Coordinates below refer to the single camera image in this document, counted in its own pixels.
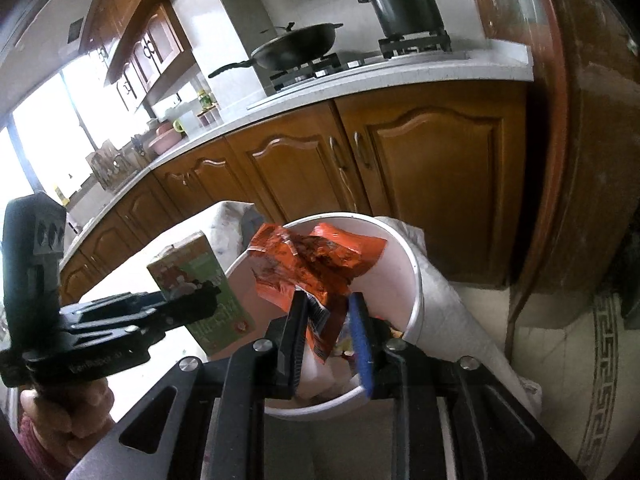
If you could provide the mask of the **person's left hand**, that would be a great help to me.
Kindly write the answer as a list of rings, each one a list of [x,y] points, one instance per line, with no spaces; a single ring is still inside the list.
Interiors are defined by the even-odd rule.
[[[41,393],[21,391],[18,440],[48,479],[63,479],[114,427],[114,393],[105,378]]]

